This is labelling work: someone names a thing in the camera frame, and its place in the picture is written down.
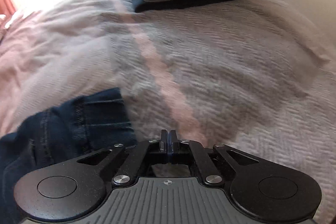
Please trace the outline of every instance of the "bedspread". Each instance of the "bedspread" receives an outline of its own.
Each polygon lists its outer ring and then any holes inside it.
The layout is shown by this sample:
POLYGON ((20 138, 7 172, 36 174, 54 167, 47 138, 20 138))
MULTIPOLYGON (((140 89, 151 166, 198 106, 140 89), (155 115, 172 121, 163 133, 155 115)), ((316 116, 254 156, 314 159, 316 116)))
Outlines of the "bedspread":
POLYGON ((130 0, 65 0, 0 45, 0 126, 118 86, 137 137, 176 129, 301 170, 336 214, 335 48, 282 0, 135 14, 130 0))

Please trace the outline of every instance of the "screw head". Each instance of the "screw head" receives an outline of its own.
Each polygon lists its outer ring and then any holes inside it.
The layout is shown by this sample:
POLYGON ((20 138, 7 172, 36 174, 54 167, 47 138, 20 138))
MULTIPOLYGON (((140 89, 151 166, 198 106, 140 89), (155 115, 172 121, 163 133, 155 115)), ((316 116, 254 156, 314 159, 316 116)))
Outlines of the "screw head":
POLYGON ((222 181, 222 178, 218 175, 210 175, 210 176, 207 176, 205 180, 209 183, 219 183, 222 181))
POLYGON ((126 175, 118 175, 113 178, 113 181, 118 184, 123 184, 129 182, 131 179, 126 175))

